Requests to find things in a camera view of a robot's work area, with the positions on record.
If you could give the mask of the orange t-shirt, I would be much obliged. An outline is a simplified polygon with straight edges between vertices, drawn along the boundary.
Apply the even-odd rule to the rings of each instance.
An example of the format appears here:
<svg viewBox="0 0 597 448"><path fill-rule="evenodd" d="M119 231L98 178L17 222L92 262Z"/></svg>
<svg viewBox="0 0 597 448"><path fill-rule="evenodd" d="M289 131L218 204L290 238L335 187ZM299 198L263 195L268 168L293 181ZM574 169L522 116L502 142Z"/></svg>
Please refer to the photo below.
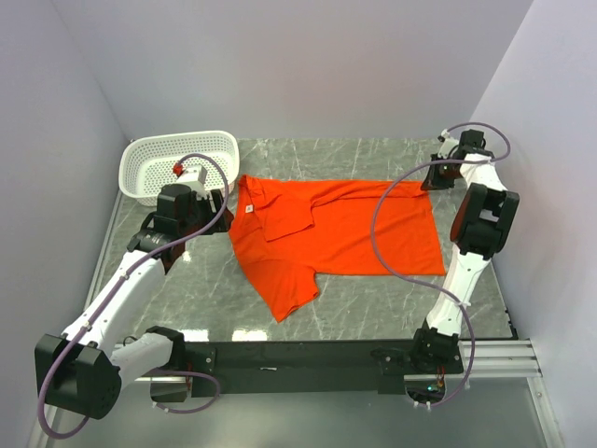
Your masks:
<svg viewBox="0 0 597 448"><path fill-rule="evenodd" d="M318 297L320 273L445 273L433 207L418 181L244 175L237 188L232 247L278 322Z"/></svg>

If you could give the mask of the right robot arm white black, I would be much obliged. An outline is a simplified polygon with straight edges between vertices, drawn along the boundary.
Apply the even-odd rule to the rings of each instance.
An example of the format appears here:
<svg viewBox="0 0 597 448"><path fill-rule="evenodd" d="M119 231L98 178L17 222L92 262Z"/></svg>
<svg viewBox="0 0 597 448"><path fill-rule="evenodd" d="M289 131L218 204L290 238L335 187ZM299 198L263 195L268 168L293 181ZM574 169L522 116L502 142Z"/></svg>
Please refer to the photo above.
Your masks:
<svg viewBox="0 0 597 448"><path fill-rule="evenodd" d="M520 195L500 180L484 132L465 130L455 139L444 130L438 140L441 147L431 156L422 190L450 189L463 179L466 192L451 225L451 262L442 290L409 351L412 367L424 373L458 366L466 308L481 274L504 248L520 203Z"/></svg>

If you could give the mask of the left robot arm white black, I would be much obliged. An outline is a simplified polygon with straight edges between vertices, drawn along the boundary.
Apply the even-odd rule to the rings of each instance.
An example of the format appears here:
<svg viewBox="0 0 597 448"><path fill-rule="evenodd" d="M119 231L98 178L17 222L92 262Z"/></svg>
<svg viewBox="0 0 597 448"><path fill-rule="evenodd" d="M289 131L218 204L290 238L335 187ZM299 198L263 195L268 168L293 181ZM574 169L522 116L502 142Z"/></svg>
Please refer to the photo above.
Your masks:
<svg viewBox="0 0 597 448"><path fill-rule="evenodd" d="M137 378L160 369L167 375L187 370L186 342L178 330L148 329L135 342L118 347L122 327L162 285L200 235L226 232L232 220L229 191L205 194L183 184L161 189L157 208L129 241L104 289L61 335L44 335L35 347L38 415L55 406L84 418L102 419L120 391Z"/></svg>

